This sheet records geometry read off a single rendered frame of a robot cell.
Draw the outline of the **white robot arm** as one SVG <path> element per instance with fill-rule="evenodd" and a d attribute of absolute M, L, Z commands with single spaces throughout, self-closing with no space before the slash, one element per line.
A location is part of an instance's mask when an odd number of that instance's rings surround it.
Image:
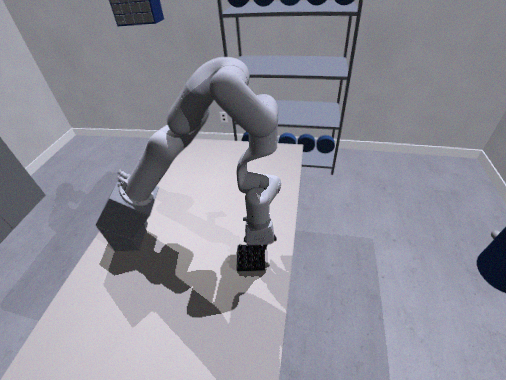
<path fill-rule="evenodd" d="M 216 58 L 199 67 L 170 109 L 168 125 L 150 137 L 132 174 L 118 171 L 122 176 L 117 177 L 121 181 L 121 197 L 134 206 L 146 206 L 152 201 L 153 190 L 173 160 L 193 141 L 205 124 L 209 116 L 208 107 L 215 100 L 249 133 L 249 147 L 237 165 L 238 188 L 246 194 L 247 216 L 243 217 L 243 221 L 247 221 L 256 230 L 266 228 L 270 223 L 269 205 L 280 192 L 281 180 L 274 175 L 248 172 L 247 163 L 276 151 L 278 106 L 269 95 L 256 96 L 248 87 L 249 79 L 247 66 L 231 57 Z M 197 127 L 199 128 L 196 129 Z M 188 134 L 189 131 L 193 132 Z"/>

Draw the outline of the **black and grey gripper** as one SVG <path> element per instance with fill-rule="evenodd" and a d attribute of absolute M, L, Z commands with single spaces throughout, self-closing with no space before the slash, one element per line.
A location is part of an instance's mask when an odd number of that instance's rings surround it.
<path fill-rule="evenodd" d="M 246 221 L 244 242 L 246 242 L 248 245 L 253 245 L 255 247 L 255 250 L 257 250 L 257 253 L 259 253 L 258 245 L 263 245 L 263 253 L 265 253 L 265 250 L 267 250 L 267 245 L 274 243 L 274 241 L 277 241 L 277 238 L 274 235 L 271 218 L 269 225 L 261 230 L 251 228 Z"/>

